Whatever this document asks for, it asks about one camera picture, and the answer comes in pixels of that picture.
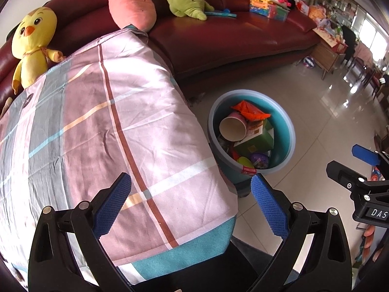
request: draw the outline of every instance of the trash bin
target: trash bin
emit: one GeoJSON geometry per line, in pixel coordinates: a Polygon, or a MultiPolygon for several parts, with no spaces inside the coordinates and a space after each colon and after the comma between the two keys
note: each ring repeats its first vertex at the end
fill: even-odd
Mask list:
{"type": "Polygon", "coordinates": [[[283,168],[292,158],[296,146],[296,134],[292,121],[284,109],[268,96],[252,90],[233,90],[223,94],[213,104],[208,116],[207,131],[211,150],[225,176],[237,187],[238,196],[250,193],[251,175],[242,173],[243,165],[232,159],[217,141],[219,124],[231,112],[234,106],[246,100],[263,112],[271,114],[270,123],[274,127],[274,149],[271,151],[269,168],[256,170],[266,175],[283,168]]]}

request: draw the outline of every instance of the sofa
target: sofa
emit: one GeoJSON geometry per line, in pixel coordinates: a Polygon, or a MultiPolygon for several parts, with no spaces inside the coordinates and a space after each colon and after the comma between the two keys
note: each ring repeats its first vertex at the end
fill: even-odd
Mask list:
{"type": "MultiPolygon", "coordinates": [[[[285,22],[249,12],[249,0],[206,0],[215,9],[228,8],[236,18],[209,16],[206,21],[175,17],[166,0],[153,0],[157,22],[148,45],[170,67],[187,98],[263,70],[292,63],[310,54],[319,42],[316,24],[298,10],[285,22]]],[[[119,28],[108,0],[51,0],[57,14],[56,33],[49,45],[65,55],[119,28]]],[[[13,97],[12,76],[18,59],[11,41],[0,48],[0,110],[13,97]]]]}

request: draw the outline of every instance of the pink bunny plush toy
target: pink bunny plush toy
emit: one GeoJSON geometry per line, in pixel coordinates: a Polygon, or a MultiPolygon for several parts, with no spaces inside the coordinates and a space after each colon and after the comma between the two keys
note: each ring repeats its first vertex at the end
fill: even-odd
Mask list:
{"type": "Polygon", "coordinates": [[[157,20],[154,3],[151,0],[108,0],[109,11],[117,26],[132,25],[148,32],[157,20]]]}

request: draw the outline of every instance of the sofa cushion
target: sofa cushion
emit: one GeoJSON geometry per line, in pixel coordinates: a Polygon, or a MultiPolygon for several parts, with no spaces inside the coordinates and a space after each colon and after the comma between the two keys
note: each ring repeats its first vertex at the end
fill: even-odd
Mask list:
{"type": "Polygon", "coordinates": [[[229,17],[161,18],[149,38],[171,60],[177,80],[234,61],[279,53],[268,32],[229,17]]]}
{"type": "Polygon", "coordinates": [[[298,9],[293,9],[289,12],[288,17],[286,18],[286,22],[297,26],[304,33],[316,27],[316,23],[308,16],[301,13],[298,9]]]}
{"type": "Polygon", "coordinates": [[[307,49],[320,41],[318,35],[312,30],[304,33],[298,26],[252,12],[236,12],[237,19],[250,23],[266,32],[277,43],[279,53],[292,50],[307,49]]]}

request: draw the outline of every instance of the orange plastic bag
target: orange plastic bag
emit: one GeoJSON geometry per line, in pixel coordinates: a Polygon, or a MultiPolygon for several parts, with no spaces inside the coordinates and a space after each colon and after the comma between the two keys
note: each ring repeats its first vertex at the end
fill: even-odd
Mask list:
{"type": "Polygon", "coordinates": [[[248,121],[261,121],[271,116],[245,100],[231,108],[239,111],[248,121]]]}

